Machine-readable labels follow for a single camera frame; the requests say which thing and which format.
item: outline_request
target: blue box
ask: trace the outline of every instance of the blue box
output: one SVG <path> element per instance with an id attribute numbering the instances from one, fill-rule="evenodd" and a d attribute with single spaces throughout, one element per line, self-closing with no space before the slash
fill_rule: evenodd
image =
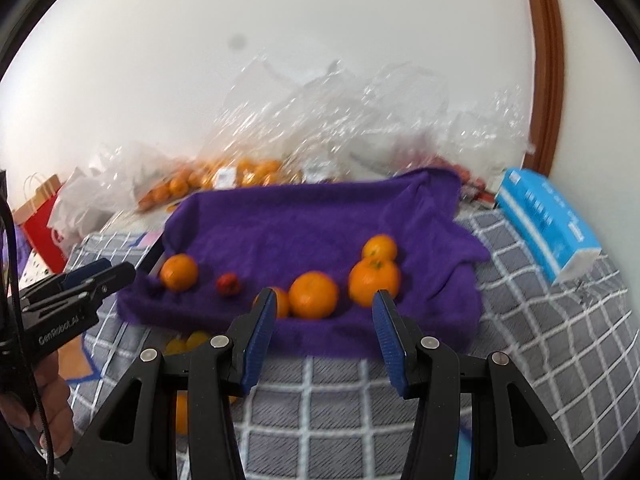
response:
<path id="1" fill-rule="evenodd" d="M 552 283 L 589 272 L 602 248 L 590 227 L 542 175 L 507 170 L 496 202 Z"/>

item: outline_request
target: checkered tablecloth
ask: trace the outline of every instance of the checkered tablecloth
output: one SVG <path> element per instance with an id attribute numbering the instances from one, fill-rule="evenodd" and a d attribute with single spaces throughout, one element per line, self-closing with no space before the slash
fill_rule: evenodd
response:
<path id="1" fill-rule="evenodd" d="M 522 239 L 500 212 L 459 222 L 491 250 L 477 268 L 484 314 L 472 354 L 507 352 L 541 397 L 585 478 L 604 478 L 640 428 L 638 322 L 626 286 L 607 256 L 580 282 L 550 286 Z M 104 256 L 137 263 L 148 248 L 138 234 L 92 235 L 70 260 L 77 267 Z M 86 344 L 102 379 L 72 389 L 74 421 L 89 424 L 145 338 L 166 333 L 128 325 L 114 299 Z M 246 476 L 344 479 L 400 477 L 416 403 L 396 396 L 382 363 L 267 358 L 257 387 L 232 413 Z M 463 420 L 470 407 L 463 406 Z M 178 477 L 189 477 L 179 439 Z"/>

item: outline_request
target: wall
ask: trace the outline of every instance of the wall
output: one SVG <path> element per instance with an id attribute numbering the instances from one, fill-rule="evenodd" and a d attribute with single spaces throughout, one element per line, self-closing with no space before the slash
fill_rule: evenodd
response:
<path id="1" fill-rule="evenodd" d="M 58 0 L 0 82 L 10 199 L 101 143 L 192 152 L 265 48 L 299 80 L 317 73 L 301 69 L 309 58 L 365 76 L 412 60 L 449 79 L 454 105 L 515 84 L 530 99 L 530 28 L 528 0 Z"/>
<path id="2" fill-rule="evenodd" d="M 640 64 L 593 0 L 560 0 L 566 101 L 551 179 L 619 265 L 640 315 Z"/>

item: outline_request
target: finger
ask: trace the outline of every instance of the finger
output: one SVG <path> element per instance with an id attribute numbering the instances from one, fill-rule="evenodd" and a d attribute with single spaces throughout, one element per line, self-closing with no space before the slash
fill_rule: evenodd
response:
<path id="1" fill-rule="evenodd" d="M 74 442 L 74 412 L 69 405 L 61 410 L 50 422 L 49 432 L 53 444 L 53 453 L 56 457 L 64 455 Z M 40 436 L 40 446 L 46 447 L 44 435 Z"/>
<path id="2" fill-rule="evenodd" d="M 54 381 L 58 376 L 58 352 L 55 351 L 40 361 L 33 371 L 33 375 L 39 388 Z"/>
<path id="3" fill-rule="evenodd" d="M 14 428 L 24 430 L 31 425 L 29 414 L 20 401 L 12 395 L 0 396 L 0 413 L 4 420 Z"/>
<path id="4" fill-rule="evenodd" d="M 44 388 L 40 398 L 42 399 L 47 422 L 50 423 L 61 410 L 68 407 L 66 400 L 69 398 L 70 393 L 71 390 L 62 377 L 58 377 Z M 37 410 L 31 415 L 31 421 L 37 430 L 43 430 L 42 420 Z"/>

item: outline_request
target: blue gripper pad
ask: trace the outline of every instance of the blue gripper pad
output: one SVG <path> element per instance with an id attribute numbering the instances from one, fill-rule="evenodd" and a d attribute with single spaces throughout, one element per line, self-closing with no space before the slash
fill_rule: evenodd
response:
<path id="1" fill-rule="evenodd" d="M 68 273 L 65 280 L 62 282 L 63 290 L 69 290 L 75 286 L 80 285 L 84 280 L 88 280 L 90 277 L 103 272 L 104 270 L 111 268 L 111 262 L 107 258 L 100 258 L 90 264 L 80 267 Z"/>
<path id="2" fill-rule="evenodd" d="M 242 386 L 242 391 L 245 395 L 257 384 L 258 378 L 260 377 L 262 363 L 264 362 L 264 357 L 267 353 L 269 342 L 271 341 L 273 327 L 276 323 L 277 305 L 276 295 L 272 292 L 267 298 L 264 309 L 255 324 L 254 332 L 251 334 L 251 338 L 244 351 L 244 368 L 242 370 L 240 386 Z"/>
<path id="3" fill-rule="evenodd" d="M 404 373 L 405 354 L 379 292 L 373 297 L 372 311 L 373 326 L 385 360 L 386 374 L 398 395 L 404 397 L 409 389 L 409 381 Z"/>

